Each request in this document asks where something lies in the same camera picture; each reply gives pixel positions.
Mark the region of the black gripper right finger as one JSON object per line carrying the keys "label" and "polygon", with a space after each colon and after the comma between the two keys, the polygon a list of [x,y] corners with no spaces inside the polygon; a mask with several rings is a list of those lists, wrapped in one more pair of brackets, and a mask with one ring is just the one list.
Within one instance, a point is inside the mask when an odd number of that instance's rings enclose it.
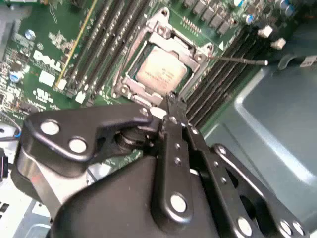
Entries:
{"label": "black gripper right finger", "polygon": [[222,144],[209,147],[186,116],[186,102],[176,99],[189,140],[191,165],[202,179],[221,238],[308,238],[310,232],[245,165]]}

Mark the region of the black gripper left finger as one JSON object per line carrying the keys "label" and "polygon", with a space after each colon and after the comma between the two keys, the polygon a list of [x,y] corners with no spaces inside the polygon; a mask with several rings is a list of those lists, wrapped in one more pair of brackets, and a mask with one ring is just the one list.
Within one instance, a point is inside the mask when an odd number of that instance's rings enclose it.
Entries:
{"label": "black gripper left finger", "polygon": [[18,188],[37,196],[54,221],[76,193],[138,159],[161,158],[152,218],[159,227],[187,227],[193,198],[179,98],[171,93],[151,109],[130,103],[31,114],[14,159]]}

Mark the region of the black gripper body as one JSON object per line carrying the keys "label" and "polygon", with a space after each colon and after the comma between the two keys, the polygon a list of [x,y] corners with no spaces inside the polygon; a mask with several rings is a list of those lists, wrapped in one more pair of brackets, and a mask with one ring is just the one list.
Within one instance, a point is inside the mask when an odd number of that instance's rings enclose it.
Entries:
{"label": "black gripper body", "polygon": [[51,226],[52,238],[217,238],[199,175],[191,174],[194,216],[187,227],[163,231],[153,220],[156,177],[165,161],[145,157],[88,186],[62,205]]}

